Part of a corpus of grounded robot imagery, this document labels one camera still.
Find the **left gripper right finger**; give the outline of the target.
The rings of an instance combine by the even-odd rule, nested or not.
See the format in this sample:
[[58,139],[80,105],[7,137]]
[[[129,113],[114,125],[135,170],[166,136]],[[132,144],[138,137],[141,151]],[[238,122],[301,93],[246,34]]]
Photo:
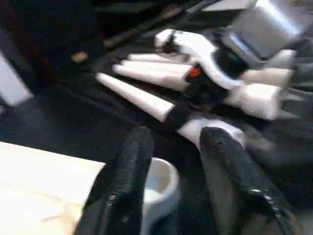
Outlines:
[[203,128],[200,153],[221,235],[304,234],[282,192],[226,131]]

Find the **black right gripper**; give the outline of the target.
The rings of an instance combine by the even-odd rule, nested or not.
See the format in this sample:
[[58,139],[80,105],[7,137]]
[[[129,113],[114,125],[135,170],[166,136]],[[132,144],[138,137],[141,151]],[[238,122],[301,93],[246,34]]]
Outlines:
[[188,86],[181,95],[184,102],[176,102],[166,113],[164,133],[176,132],[185,125],[193,113],[191,107],[214,107],[224,100],[224,88],[213,82],[201,65],[193,65],[185,81]]

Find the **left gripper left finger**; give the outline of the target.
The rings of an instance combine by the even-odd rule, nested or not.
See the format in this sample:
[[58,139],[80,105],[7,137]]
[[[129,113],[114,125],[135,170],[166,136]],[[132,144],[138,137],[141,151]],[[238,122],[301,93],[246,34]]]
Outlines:
[[144,187],[153,153],[150,130],[131,130],[96,176],[74,234],[140,234]]

